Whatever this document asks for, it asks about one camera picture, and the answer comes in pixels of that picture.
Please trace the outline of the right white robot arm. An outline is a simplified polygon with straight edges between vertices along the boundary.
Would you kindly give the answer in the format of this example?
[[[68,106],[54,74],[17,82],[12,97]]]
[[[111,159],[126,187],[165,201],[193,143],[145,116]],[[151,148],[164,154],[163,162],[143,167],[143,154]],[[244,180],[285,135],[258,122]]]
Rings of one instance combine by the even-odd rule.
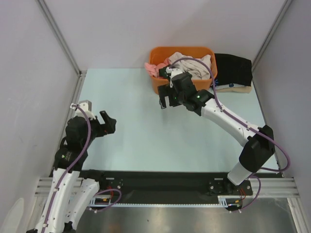
[[[241,183],[262,169],[274,155],[274,135],[269,126],[261,128],[250,124],[217,102],[216,97],[209,91],[197,90],[188,73],[173,76],[169,84],[161,85],[157,89],[161,108],[183,105],[187,110],[216,123],[243,147],[239,161],[224,182],[224,189],[228,194],[237,194],[242,188]]]

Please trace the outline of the cream and green t-shirt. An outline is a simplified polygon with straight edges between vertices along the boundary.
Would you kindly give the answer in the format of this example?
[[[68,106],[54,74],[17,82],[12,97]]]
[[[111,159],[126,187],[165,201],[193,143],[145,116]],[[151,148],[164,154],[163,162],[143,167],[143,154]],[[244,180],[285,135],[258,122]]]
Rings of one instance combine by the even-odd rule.
[[[192,58],[191,56],[183,55],[180,52],[175,52],[173,55],[171,55],[169,59],[169,64],[171,65],[176,60],[180,58]],[[211,70],[211,55],[207,54],[203,56],[202,58],[196,58],[197,60],[203,62],[210,70]],[[210,73],[207,70],[207,68],[195,61],[195,60],[182,60],[177,62],[174,65],[175,68],[178,68],[182,70],[183,72],[188,72],[192,75],[192,79],[194,80],[208,80],[210,79]]]

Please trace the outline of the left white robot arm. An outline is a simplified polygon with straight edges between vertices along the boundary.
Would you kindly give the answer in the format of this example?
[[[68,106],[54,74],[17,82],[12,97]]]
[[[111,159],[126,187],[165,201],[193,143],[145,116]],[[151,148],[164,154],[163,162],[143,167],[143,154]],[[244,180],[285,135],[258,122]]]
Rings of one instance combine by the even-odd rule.
[[[68,121],[65,136],[55,154],[46,205],[39,222],[30,230],[32,233],[76,232],[91,199],[107,190],[108,182],[104,172],[99,170],[88,170],[77,192],[74,192],[74,185],[80,177],[91,143],[95,138],[113,134],[117,121],[106,111],[100,111],[104,120],[101,124],[91,111],[78,106],[74,109],[76,114]]]

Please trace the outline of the orange plastic basket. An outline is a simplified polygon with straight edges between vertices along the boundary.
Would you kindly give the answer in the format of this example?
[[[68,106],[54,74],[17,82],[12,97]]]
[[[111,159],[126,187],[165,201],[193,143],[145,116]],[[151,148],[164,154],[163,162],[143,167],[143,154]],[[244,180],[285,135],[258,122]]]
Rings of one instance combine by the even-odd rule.
[[[150,52],[149,62],[144,64],[155,93],[158,93],[159,86],[169,83],[159,73],[161,68],[168,65],[191,74],[198,90],[209,89],[212,85],[211,75],[205,66],[208,66],[214,78],[218,74],[215,54],[207,47],[156,47]]]

